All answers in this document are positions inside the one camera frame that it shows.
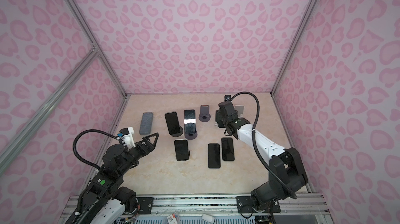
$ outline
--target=phone on stand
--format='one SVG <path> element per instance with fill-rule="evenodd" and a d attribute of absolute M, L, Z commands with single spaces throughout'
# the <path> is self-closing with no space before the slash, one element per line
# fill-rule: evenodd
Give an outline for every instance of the phone on stand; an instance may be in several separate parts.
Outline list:
<path fill-rule="evenodd" d="M 185 139 L 174 141 L 177 161 L 187 161 L 189 159 L 190 151 L 187 142 Z"/>
<path fill-rule="evenodd" d="M 234 161 L 235 152 L 233 151 L 233 139 L 232 138 L 222 138 L 221 139 L 222 148 L 222 160 L 224 161 Z"/>
<path fill-rule="evenodd" d="M 183 111 L 185 134 L 196 133 L 196 111 L 185 110 Z"/>
<path fill-rule="evenodd" d="M 180 133 L 179 120 L 175 111 L 166 113 L 165 121 L 167 122 L 168 132 L 170 135 Z"/>
<path fill-rule="evenodd" d="M 221 167 L 220 145 L 218 143 L 208 144 L 208 168 Z"/>

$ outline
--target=beige marble floor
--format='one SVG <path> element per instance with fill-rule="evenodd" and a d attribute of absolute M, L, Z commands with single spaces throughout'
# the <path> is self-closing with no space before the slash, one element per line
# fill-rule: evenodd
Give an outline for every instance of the beige marble floor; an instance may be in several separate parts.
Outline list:
<path fill-rule="evenodd" d="M 260 101 L 260 117 L 257 130 L 276 143 L 290 147 L 289 141 L 269 93 L 256 94 Z M 124 176 L 122 186 L 138 194 L 204 194 L 204 193 L 244 193 L 262 185 L 268 180 L 268 172 L 258 160 L 253 148 L 234 137 L 235 161 L 222 161 L 220 169 L 209 169 L 207 146 L 221 143 L 224 129 L 214 126 L 215 110 L 224 100 L 224 94 L 173 94 L 173 95 L 133 95 L 119 122 L 118 130 L 132 126 L 134 140 L 139 141 L 139 126 L 144 112 L 153 112 L 152 133 L 160 137 L 156 149 L 143 157 L 139 166 Z M 184 139 L 184 135 L 174 138 L 168 134 L 164 114 L 177 111 L 183 127 L 183 111 L 195 109 L 196 118 L 200 105 L 210 106 L 211 120 L 196 121 L 198 137 L 188 141 L 190 159 L 176 161 L 174 140 Z M 256 103 L 249 95 L 240 95 L 233 100 L 234 105 L 244 105 L 244 117 L 254 121 Z"/>

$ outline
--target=aluminum frame rail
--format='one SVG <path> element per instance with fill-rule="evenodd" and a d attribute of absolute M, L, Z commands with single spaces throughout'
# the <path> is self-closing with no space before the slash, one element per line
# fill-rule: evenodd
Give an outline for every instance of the aluminum frame rail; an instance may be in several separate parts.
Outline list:
<path fill-rule="evenodd" d="M 106 68 L 106 71 L 108 75 L 111 77 L 111 80 L 114 82 L 114 84 L 117 86 L 118 91 L 122 94 L 122 96 L 126 97 L 126 91 L 121 83 L 121 81 L 118 79 L 117 74 L 111 67 L 109 61 L 106 58 L 106 55 L 104 54 L 100 44 L 98 43 L 96 37 L 93 34 L 93 31 L 90 29 L 90 26 L 88 22 L 85 19 L 84 14 L 82 13 L 81 9 L 79 8 L 76 0 L 64 0 L 68 7 L 70 8 L 72 14 L 76 18 L 78 24 L 81 26 L 83 33 L 85 36 L 88 38 L 89 42 L 92 43 L 92 46 L 94 48 L 97 48 L 100 51 L 100 61 L 102 62 L 103 66 Z"/>
<path fill-rule="evenodd" d="M 180 216 L 201 216 L 208 214 L 213 216 L 240 216 L 236 206 L 237 196 L 249 196 L 249 194 L 171 194 L 171 195 L 137 195 L 137 197 L 153 197 L 153 207 L 150 215 L 168 216 L 178 212 Z M 71 196 L 61 214 L 60 222 L 63 223 L 77 205 L 78 196 Z M 287 198 L 280 200 L 280 213 L 274 215 L 329 215 L 330 212 L 325 199 L 319 193 L 297 193 L 297 199 Z M 254 216 L 269 215 L 266 213 L 253 213 Z"/>
<path fill-rule="evenodd" d="M 300 42 L 304 32 L 306 31 L 307 25 L 311 20 L 311 17 L 313 16 L 313 13 L 315 9 L 317 8 L 318 2 L 320 0 L 310 0 L 308 2 L 308 5 L 306 7 L 306 10 L 304 11 L 304 16 L 300 21 L 299 27 L 297 28 L 297 31 L 294 35 L 293 41 L 289 46 L 289 51 L 287 52 L 287 55 L 285 57 L 285 60 L 282 64 L 282 67 L 279 70 L 279 73 L 277 75 L 276 81 L 274 83 L 274 86 L 272 87 L 271 95 L 274 95 L 275 92 L 277 91 L 280 82 L 282 81 L 282 77 L 285 74 L 285 71 L 288 67 L 289 61 L 292 59 L 293 54 L 297 48 L 298 43 Z"/>
<path fill-rule="evenodd" d="M 26 126 L 14 136 L 6 150 L 0 156 L 0 176 L 12 164 L 28 144 L 33 135 L 47 120 L 53 110 L 68 94 L 72 86 L 79 80 L 86 69 L 92 64 L 94 59 L 99 56 L 96 48 L 93 48 L 77 67 L 70 73 L 57 90 L 43 103 L 36 111 L 35 115 L 27 122 Z"/>

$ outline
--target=smartphone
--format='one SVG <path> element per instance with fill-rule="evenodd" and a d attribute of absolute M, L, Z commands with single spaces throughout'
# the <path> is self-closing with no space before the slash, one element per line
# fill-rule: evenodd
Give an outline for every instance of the smartphone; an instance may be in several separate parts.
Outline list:
<path fill-rule="evenodd" d="M 224 161 L 234 161 L 235 152 L 233 151 L 233 140 L 232 138 L 222 138 L 221 139 L 222 148 L 222 160 Z"/>
<path fill-rule="evenodd" d="M 208 144 L 208 168 L 221 167 L 220 145 L 218 143 Z"/>
<path fill-rule="evenodd" d="M 243 113 L 244 113 L 244 106 L 242 105 L 236 105 L 235 106 L 235 110 L 237 111 L 238 117 L 243 117 Z"/>
<path fill-rule="evenodd" d="M 189 159 L 190 151 L 187 142 L 188 141 L 186 139 L 174 141 L 177 161 L 186 161 Z"/>
<path fill-rule="evenodd" d="M 175 111 L 166 113 L 165 121 L 167 122 L 168 132 L 171 135 L 180 133 L 179 121 Z"/>
<path fill-rule="evenodd" d="M 142 121 L 140 123 L 139 134 L 141 136 L 150 134 L 152 124 L 153 124 L 153 113 L 152 112 L 143 113 Z"/>
<path fill-rule="evenodd" d="M 196 133 L 196 111 L 185 110 L 183 111 L 185 134 Z"/>

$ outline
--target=wire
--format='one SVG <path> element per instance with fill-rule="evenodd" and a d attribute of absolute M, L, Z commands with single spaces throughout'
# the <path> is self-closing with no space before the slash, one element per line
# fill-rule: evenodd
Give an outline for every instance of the wire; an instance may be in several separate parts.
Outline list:
<path fill-rule="evenodd" d="M 242 213 L 240 213 L 240 215 L 241 215 L 243 218 L 245 218 L 245 219 L 250 219 L 250 218 L 253 216 L 253 206 L 252 206 L 252 205 L 245 205 L 245 206 L 242 206 L 242 207 L 240 208 L 240 210 L 242 210 L 242 208 L 247 207 L 247 206 L 250 206 L 250 207 L 251 207 L 251 214 L 250 214 L 249 216 L 244 216 Z"/>
<path fill-rule="evenodd" d="M 272 221 L 273 224 L 276 224 L 275 218 L 274 218 L 274 212 L 273 212 L 273 206 L 274 206 L 274 201 L 271 201 L 271 207 L 270 207 L 270 221 Z"/>
<path fill-rule="evenodd" d="M 254 147 L 254 151 L 256 152 L 256 155 L 258 157 L 258 159 L 261 161 L 261 163 L 264 165 L 264 167 L 268 170 L 268 172 L 275 177 L 275 179 L 282 185 L 282 187 L 289 193 L 290 197 L 293 199 L 297 199 L 297 195 L 296 193 L 284 182 L 282 181 L 282 179 L 280 177 L 277 176 L 276 173 L 274 173 L 271 168 L 268 166 L 268 164 L 264 161 L 263 157 L 261 156 L 260 152 L 258 151 L 258 147 L 257 147 L 257 143 L 256 143 L 256 125 L 258 122 L 258 116 L 260 115 L 260 103 L 257 99 L 257 97 L 250 92 L 247 91 L 243 91 L 243 92 L 239 92 L 236 95 L 234 95 L 230 100 L 232 101 L 235 97 L 237 97 L 238 95 L 241 94 L 248 94 L 251 95 L 257 103 L 257 113 L 256 113 L 256 119 L 254 119 L 254 123 L 253 123 L 253 131 L 252 131 L 252 138 L 253 138 L 253 147 Z"/>
<path fill-rule="evenodd" d="M 75 215 L 75 217 L 73 218 L 71 224 L 74 224 L 74 223 L 78 220 L 79 216 L 82 215 L 82 213 L 83 213 L 84 211 L 86 211 L 86 209 L 87 209 L 88 207 L 90 207 L 90 206 L 92 206 L 92 205 L 94 205 L 94 204 L 97 203 L 97 202 L 94 202 L 94 203 L 90 204 L 89 206 L 85 207 L 85 209 L 84 209 L 83 211 L 81 211 L 81 210 L 82 210 L 82 197 L 83 197 L 84 192 L 85 192 L 85 190 L 82 191 L 82 193 L 80 193 L 80 195 L 79 195 L 79 197 L 78 197 L 77 206 L 76 206 L 76 209 L 75 209 L 75 212 L 79 212 L 79 215 Z"/>
<path fill-rule="evenodd" d="M 136 212 L 136 214 L 134 214 L 134 216 L 132 216 L 132 218 L 136 217 L 138 215 L 139 211 L 140 211 L 140 204 L 137 205 L 137 212 Z"/>
<path fill-rule="evenodd" d="M 114 138 L 114 139 L 116 139 L 116 140 L 117 140 L 117 137 L 116 137 L 116 136 L 113 136 L 113 135 L 111 135 L 111 134 L 109 134 L 109 133 L 107 133 L 107 132 L 98 130 L 98 129 L 88 129 L 88 130 L 82 131 L 82 132 L 80 132 L 80 133 L 75 137 L 74 142 L 72 143 L 72 146 L 73 146 L 73 147 L 72 147 L 72 151 L 73 151 L 74 155 L 76 156 L 76 158 L 77 158 L 79 161 L 82 161 L 83 163 L 85 163 L 85 164 L 87 164 L 87 165 L 90 165 L 90 166 L 92 166 L 92 167 L 95 167 L 97 170 L 100 170 L 100 167 L 99 167 L 97 164 L 94 164 L 93 162 L 90 162 L 90 161 L 84 159 L 83 157 L 81 157 L 81 156 L 79 155 L 77 149 L 76 149 L 76 144 L 77 144 L 79 138 L 81 138 L 84 134 L 87 134 L 87 133 L 90 133 L 90 132 L 100 133 L 100 134 L 106 135 L 106 136 L 108 136 L 108 137 Z"/>

